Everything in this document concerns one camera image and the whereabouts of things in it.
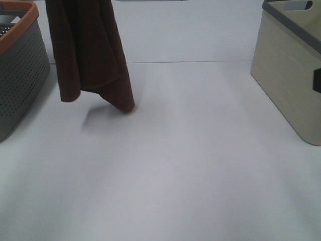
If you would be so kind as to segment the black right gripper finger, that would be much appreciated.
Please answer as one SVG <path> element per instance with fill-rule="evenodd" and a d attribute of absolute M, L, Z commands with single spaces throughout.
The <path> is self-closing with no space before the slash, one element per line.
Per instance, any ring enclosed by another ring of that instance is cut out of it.
<path fill-rule="evenodd" d="M 321 90 L 321 69 L 316 69 L 313 72 L 313 90 Z"/>

